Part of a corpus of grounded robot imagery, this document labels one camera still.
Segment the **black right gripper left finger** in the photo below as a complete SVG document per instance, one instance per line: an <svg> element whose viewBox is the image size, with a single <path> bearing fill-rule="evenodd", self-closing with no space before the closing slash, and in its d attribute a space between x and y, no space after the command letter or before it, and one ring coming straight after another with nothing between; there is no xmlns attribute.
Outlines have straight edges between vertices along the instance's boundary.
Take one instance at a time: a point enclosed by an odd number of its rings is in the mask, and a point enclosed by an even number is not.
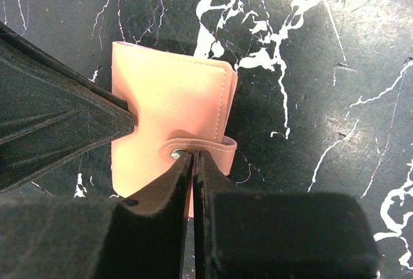
<svg viewBox="0 0 413 279"><path fill-rule="evenodd" d="M2 278L180 278L192 156L125 200L1 198Z"/></svg>

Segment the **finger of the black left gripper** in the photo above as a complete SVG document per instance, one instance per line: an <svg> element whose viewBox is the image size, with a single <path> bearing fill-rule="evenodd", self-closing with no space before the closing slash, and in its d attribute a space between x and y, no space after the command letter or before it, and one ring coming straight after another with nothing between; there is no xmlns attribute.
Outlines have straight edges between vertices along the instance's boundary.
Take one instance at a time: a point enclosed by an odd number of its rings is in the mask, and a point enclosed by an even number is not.
<svg viewBox="0 0 413 279"><path fill-rule="evenodd" d="M1 191L129 135L126 101L1 25Z"/></svg>

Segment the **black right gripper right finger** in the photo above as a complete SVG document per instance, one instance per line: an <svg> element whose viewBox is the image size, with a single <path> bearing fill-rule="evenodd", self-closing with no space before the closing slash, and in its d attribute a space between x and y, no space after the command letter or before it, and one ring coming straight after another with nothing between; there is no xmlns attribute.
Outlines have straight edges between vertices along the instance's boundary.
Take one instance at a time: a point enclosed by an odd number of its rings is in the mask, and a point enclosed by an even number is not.
<svg viewBox="0 0 413 279"><path fill-rule="evenodd" d="M236 187L205 150L194 156L197 278L377 278L381 258L345 194Z"/></svg>

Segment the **pink leather card holder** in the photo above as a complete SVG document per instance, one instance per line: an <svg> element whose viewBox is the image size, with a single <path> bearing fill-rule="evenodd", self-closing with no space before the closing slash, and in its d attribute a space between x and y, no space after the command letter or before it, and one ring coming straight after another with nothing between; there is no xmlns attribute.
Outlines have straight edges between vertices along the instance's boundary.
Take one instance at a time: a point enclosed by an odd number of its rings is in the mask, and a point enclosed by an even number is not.
<svg viewBox="0 0 413 279"><path fill-rule="evenodd" d="M114 191L129 197L187 151L206 150L229 175L237 143L225 136L237 74L224 61L112 45L112 93L125 100L134 130L111 144Z"/></svg>

